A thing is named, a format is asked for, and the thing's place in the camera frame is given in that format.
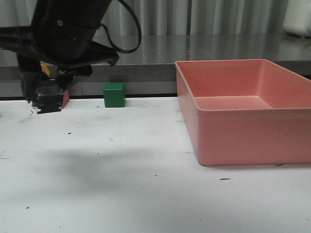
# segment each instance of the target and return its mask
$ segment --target green cube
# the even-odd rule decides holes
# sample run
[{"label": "green cube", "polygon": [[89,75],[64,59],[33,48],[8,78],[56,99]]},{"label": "green cube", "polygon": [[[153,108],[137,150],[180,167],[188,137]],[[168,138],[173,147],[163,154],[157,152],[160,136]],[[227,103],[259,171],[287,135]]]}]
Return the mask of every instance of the green cube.
[{"label": "green cube", "polygon": [[125,107],[125,84],[108,83],[104,88],[104,102],[106,108]]}]

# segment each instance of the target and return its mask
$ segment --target white table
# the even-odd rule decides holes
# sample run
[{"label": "white table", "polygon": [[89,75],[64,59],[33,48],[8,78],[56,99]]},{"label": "white table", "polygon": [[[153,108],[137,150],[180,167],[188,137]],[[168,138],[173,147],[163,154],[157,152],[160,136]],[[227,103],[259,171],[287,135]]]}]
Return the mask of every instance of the white table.
[{"label": "white table", "polygon": [[0,102],[1,233],[311,232],[311,164],[201,166],[177,98],[30,114]]}]

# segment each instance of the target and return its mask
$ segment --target gray curtain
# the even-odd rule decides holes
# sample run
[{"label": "gray curtain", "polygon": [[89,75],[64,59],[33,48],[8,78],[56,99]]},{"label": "gray curtain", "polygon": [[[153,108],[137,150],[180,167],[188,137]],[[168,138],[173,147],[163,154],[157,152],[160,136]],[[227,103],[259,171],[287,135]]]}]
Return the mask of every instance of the gray curtain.
[{"label": "gray curtain", "polygon": [[[280,33],[287,1],[126,0],[140,19],[143,35]],[[0,27],[29,25],[35,3],[0,0]],[[103,22],[112,35],[136,34],[131,17],[117,0]]]}]

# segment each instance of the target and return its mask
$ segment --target orange part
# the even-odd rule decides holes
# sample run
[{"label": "orange part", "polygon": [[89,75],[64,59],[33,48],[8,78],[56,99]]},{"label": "orange part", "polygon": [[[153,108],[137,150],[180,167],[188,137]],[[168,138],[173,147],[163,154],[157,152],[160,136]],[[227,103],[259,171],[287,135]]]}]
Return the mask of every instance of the orange part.
[{"label": "orange part", "polygon": [[41,64],[41,68],[42,68],[42,71],[44,73],[46,73],[48,76],[50,76],[50,74],[51,74],[50,69],[46,65]]}]

